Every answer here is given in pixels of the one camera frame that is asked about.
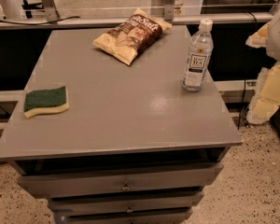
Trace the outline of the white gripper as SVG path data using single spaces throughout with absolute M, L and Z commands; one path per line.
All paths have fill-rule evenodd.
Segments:
M 256 49 L 266 47 L 267 55 L 277 60 L 271 69 L 260 70 L 255 95 L 248 106 L 247 121 L 260 125 L 280 107 L 280 8 L 270 24 L 267 22 L 261 26 L 245 43 Z

